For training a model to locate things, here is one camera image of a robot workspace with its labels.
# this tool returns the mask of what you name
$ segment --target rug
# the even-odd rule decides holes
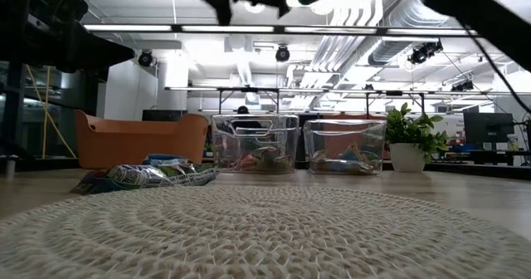
[[[1,278],[529,278],[531,243],[440,205],[325,188],[171,187],[0,221]]]

